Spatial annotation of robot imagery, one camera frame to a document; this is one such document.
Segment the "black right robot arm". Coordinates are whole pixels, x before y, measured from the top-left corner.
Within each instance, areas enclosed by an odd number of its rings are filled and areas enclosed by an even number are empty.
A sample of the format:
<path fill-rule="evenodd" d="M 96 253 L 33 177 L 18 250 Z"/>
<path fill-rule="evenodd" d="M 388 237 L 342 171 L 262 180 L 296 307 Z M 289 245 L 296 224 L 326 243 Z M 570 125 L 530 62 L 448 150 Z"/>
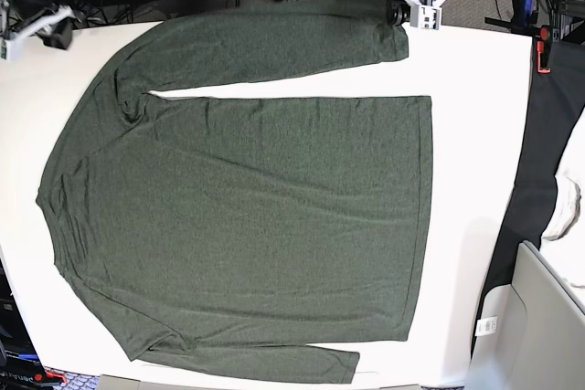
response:
<path fill-rule="evenodd" d="M 68 49 L 75 18 L 57 0 L 1 0 L 1 59 L 19 58 L 30 37 L 40 38 L 46 47 Z"/>

